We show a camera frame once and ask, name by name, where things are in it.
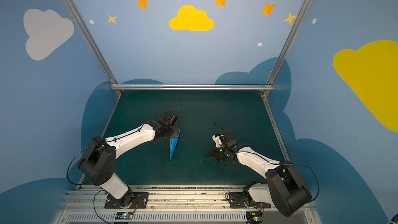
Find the blue square paper sheet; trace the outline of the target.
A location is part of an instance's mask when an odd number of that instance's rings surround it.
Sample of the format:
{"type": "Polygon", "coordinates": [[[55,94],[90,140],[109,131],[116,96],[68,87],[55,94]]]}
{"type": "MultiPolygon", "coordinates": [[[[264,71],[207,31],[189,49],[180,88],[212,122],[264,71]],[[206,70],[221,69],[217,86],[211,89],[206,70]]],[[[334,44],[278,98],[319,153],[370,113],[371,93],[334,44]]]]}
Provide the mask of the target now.
{"type": "Polygon", "coordinates": [[[177,131],[177,136],[170,139],[170,156],[169,156],[169,160],[172,159],[174,150],[176,148],[176,145],[177,145],[177,142],[178,142],[178,139],[179,139],[179,135],[180,135],[180,129],[178,129],[178,131],[177,131]]]}

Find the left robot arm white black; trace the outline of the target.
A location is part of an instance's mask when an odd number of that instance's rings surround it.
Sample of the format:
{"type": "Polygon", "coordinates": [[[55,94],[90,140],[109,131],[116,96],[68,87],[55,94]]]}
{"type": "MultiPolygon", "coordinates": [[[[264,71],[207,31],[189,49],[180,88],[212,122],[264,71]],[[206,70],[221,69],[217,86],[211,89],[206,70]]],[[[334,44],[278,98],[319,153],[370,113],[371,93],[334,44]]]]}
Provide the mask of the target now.
{"type": "Polygon", "coordinates": [[[107,195],[105,209],[144,209],[149,193],[133,192],[115,172],[116,160],[129,150],[160,138],[177,139],[179,117],[169,110],[158,120],[108,138],[93,138],[78,163],[78,168],[107,195]]]}

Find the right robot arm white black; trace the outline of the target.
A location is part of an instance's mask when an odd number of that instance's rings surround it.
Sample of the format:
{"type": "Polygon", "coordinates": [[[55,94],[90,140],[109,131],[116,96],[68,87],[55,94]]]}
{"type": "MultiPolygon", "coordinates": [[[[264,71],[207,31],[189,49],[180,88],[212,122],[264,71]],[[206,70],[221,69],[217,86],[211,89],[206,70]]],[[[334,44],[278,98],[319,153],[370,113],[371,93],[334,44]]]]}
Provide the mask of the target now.
{"type": "Polygon", "coordinates": [[[228,192],[226,199],[233,208],[270,208],[272,206],[289,217],[314,200],[301,174],[291,161],[268,158],[245,144],[240,144],[230,131],[218,131],[212,136],[214,144],[208,157],[226,162],[238,162],[259,175],[266,184],[252,182],[241,192],[228,192]]]}

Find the back horizontal aluminium bar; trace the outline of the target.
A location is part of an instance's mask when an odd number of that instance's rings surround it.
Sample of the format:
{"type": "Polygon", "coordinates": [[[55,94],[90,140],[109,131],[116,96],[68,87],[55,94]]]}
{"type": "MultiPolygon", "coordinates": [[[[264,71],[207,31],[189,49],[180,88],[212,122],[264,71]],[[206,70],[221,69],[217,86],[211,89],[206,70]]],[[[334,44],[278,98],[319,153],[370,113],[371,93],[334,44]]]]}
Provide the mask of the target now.
{"type": "Polygon", "coordinates": [[[204,90],[272,91],[272,85],[139,85],[111,84],[113,90],[204,90]]]}

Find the right green circuit board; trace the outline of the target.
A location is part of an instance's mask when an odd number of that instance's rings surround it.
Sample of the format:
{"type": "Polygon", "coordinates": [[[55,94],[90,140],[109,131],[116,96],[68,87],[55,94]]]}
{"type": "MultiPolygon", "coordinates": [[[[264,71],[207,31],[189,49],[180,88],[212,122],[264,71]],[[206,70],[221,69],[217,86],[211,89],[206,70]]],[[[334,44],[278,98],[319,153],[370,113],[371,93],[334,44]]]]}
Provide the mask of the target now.
{"type": "Polygon", "coordinates": [[[263,215],[260,212],[246,212],[248,224],[260,224],[263,222],[263,215]]]}

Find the green circuit board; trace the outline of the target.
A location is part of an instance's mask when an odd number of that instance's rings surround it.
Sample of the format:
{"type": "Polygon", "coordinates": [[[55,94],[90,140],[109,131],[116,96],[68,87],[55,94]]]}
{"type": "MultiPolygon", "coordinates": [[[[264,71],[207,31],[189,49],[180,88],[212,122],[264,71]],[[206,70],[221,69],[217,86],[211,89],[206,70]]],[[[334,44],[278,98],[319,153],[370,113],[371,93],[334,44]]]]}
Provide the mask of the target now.
{"type": "Polygon", "coordinates": [[[248,224],[260,224],[263,222],[263,215],[260,212],[246,212],[248,224]]]}
{"type": "Polygon", "coordinates": [[[134,212],[117,212],[115,220],[132,220],[134,212]]]}

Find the left green circuit board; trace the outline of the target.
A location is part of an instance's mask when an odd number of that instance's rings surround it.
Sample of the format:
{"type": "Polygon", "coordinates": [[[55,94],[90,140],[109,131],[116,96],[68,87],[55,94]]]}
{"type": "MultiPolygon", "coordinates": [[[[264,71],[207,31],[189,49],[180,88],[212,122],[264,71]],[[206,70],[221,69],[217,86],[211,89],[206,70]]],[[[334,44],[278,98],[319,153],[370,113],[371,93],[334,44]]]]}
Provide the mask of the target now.
{"type": "Polygon", "coordinates": [[[117,212],[115,220],[132,220],[134,212],[117,212]]]}

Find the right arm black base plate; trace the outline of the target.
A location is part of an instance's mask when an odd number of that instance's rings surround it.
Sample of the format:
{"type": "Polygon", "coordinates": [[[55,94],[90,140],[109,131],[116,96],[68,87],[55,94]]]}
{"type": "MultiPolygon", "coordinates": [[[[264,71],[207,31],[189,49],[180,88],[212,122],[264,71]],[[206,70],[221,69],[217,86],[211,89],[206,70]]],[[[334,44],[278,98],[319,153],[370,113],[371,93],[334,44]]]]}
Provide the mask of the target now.
{"type": "Polygon", "coordinates": [[[226,200],[230,208],[271,208],[271,204],[254,201],[248,193],[244,192],[226,192],[226,200]]]}

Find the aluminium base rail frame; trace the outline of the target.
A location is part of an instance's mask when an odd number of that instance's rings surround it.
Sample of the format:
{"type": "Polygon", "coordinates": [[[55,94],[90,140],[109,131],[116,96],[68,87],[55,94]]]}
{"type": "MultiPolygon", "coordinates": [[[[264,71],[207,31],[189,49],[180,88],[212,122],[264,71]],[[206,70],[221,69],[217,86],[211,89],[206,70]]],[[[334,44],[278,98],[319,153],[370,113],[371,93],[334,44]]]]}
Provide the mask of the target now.
{"type": "Polygon", "coordinates": [[[319,224],[314,204],[306,204],[290,217],[276,207],[230,208],[225,193],[241,192],[242,186],[150,185],[132,186],[133,192],[148,192],[144,209],[105,209],[107,193],[96,186],[83,186],[66,193],[55,224],[247,224],[246,212],[260,212],[261,224],[319,224]],[[115,220],[117,212],[134,212],[132,220],[115,220]]]}

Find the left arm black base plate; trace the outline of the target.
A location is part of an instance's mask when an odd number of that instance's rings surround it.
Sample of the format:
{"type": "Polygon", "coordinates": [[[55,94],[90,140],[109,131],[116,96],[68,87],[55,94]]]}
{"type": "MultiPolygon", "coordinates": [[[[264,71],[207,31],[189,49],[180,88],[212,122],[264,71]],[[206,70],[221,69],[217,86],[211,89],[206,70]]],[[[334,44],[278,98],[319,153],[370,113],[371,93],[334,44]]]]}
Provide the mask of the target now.
{"type": "Polygon", "coordinates": [[[146,208],[148,203],[148,192],[127,192],[121,199],[116,199],[111,194],[107,195],[105,209],[135,209],[146,208]]]}

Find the left slanted aluminium post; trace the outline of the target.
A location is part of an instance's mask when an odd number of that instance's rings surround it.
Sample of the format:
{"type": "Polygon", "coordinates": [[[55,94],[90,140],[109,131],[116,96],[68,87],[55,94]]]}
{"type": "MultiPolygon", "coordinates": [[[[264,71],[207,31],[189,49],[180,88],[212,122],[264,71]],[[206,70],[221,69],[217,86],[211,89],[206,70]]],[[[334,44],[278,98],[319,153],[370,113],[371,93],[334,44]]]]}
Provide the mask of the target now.
{"type": "Polygon", "coordinates": [[[62,1],[63,1],[64,5],[66,6],[68,12],[72,16],[74,22],[78,26],[79,30],[81,31],[84,39],[86,40],[89,48],[91,49],[92,53],[94,54],[96,60],[98,61],[99,65],[102,68],[107,79],[110,81],[111,85],[118,84],[110,66],[108,65],[105,57],[103,56],[100,48],[98,47],[95,39],[93,38],[92,34],[90,33],[87,24],[85,23],[82,15],[80,14],[78,7],[74,3],[74,0],[62,0],[62,1]]]}

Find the slanted aluminium post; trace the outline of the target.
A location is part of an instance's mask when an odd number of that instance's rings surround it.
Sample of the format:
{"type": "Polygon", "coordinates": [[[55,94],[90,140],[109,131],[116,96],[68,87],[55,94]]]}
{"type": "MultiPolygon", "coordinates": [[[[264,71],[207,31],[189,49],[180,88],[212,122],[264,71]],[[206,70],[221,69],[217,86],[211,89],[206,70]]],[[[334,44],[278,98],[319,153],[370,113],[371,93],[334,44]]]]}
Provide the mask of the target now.
{"type": "Polygon", "coordinates": [[[103,56],[100,48],[98,47],[95,39],[93,38],[92,34],[90,33],[87,24],[85,23],[82,15],[80,14],[78,7],[74,3],[74,0],[62,0],[62,1],[63,1],[64,5],[66,6],[68,12],[72,16],[74,22],[78,26],[79,30],[81,31],[84,39],[86,40],[89,48],[91,49],[92,53],[94,54],[96,60],[98,61],[99,65],[102,68],[107,79],[110,81],[111,85],[118,84],[110,66],[108,65],[105,57],[103,56]]]}
{"type": "Polygon", "coordinates": [[[268,92],[273,89],[273,84],[279,74],[280,69],[282,68],[284,61],[286,60],[286,57],[294,43],[294,40],[302,26],[302,23],[304,22],[305,17],[307,16],[312,3],[314,0],[303,0],[301,3],[298,12],[296,14],[296,18],[294,20],[294,23],[292,24],[292,27],[288,33],[288,36],[284,42],[284,45],[282,47],[282,50],[271,70],[271,73],[267,79],[266,85],[269,87],[267,89],[264,89],[261,91],[261,96],[263,99],[265,99],[268,95],[268,92]]]}

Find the right slanted aluminium post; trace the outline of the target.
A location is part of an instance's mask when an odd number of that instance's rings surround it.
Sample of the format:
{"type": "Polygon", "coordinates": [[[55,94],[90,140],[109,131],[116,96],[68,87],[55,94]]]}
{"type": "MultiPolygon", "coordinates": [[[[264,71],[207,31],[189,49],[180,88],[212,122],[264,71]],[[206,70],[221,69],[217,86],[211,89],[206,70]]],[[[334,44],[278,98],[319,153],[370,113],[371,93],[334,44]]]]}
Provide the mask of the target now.
{"type": "Polygon", "coordinates": [[[261,96],[263,99],[265,99],[268,95],[268,92],[273,89],[273,84],[279,74],[280,69],[282,68],[284,61],[286,60],[286,57],[294,43],[294,40],[302,26],[302,23],[304,22],[305,17],[307,16],[312,3],[314,0],[303,0],[301,3],[298,12],[296,14],[296,18],[294,20],[294,23],[292,24],[292,27],[288,33],[288,36],[284,42],[284,45],[282,47],[282,50],[271,70],[271,73],[267,79],[266,85],[269,87],[267,89],[264,89],[261,91],[261,96]]]}

